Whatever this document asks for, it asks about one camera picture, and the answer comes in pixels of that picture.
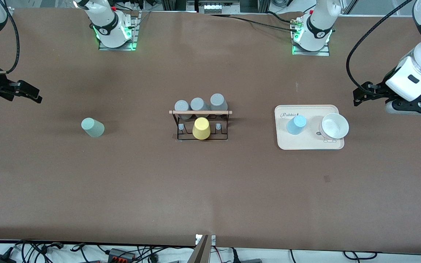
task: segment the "white tray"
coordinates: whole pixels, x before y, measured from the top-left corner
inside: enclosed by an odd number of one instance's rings
[[[319,124],[325,115],[339,113],[334,105],[279,105],[276,115],[277,144],[282,150],[340,150],[344,139],[327,140],[319,133]],[[306,118],[306,126],[298,135],[287,131],[286,125],[296,115]]]

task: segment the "black wire rack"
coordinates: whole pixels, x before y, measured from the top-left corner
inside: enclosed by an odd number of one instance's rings
[[[194,121],[197,115],[209,115],[206,119],[210,125],[210,136],[206,140],[228,140],[228,119],[232,115],[231,110],[171,110],[169,114],[173,116],[177,125],[178,140],[199,140],[193,135]],[[182,119],[180,115],[192,115],[189,119]]]

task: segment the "brown table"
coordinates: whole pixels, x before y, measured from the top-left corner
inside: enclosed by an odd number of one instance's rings
[[[355,108],[345,72],[379,18],[339,18],[331,56],[306,57],[285,31],[201,14],[151,14],[135,52],[98,51],[80,9],[14,17],[10,78],[43,102],[0,99],[0,238],[192,245],[215,233],[224,247],[421,253],[421,117],[379,100]],[[411,18],[387,20],[354,55],[354,76],[381,80],[420,39]],[[14,54],[8,24],[0,67]],[[216,92],[234,111],[229,140],[176,141],[174,102]],[[281,104],[336,105],[345,147],[279,149]],[[87,136],[86,117],[106,133]]]

